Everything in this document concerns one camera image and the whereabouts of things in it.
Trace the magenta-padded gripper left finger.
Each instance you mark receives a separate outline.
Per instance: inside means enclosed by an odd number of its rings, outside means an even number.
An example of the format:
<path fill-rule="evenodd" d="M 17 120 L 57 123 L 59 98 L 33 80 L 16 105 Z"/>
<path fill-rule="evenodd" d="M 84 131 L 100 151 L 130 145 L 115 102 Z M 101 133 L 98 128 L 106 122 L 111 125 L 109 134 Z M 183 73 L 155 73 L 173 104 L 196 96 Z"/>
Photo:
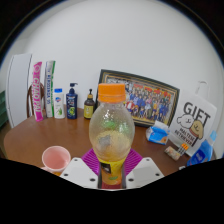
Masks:
<path fill-rule="evenodd" d="M 81 158 L 74 157 L 60 177 L 84 188 L 97 189 L 99 172 L 99 161 L 90 149 Z"/>

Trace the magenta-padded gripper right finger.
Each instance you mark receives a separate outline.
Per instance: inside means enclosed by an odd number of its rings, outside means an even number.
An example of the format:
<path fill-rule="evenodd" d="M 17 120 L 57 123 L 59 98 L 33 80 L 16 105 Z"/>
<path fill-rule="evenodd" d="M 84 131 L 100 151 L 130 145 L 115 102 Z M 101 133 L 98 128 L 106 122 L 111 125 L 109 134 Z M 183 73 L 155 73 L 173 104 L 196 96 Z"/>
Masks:
<path fill-rule="evenodd" d="M 125 189 L 140 188 L 164 177 L 150 157 L 143 158 L 133 149 L 124 162 L 123 174 Z"/>

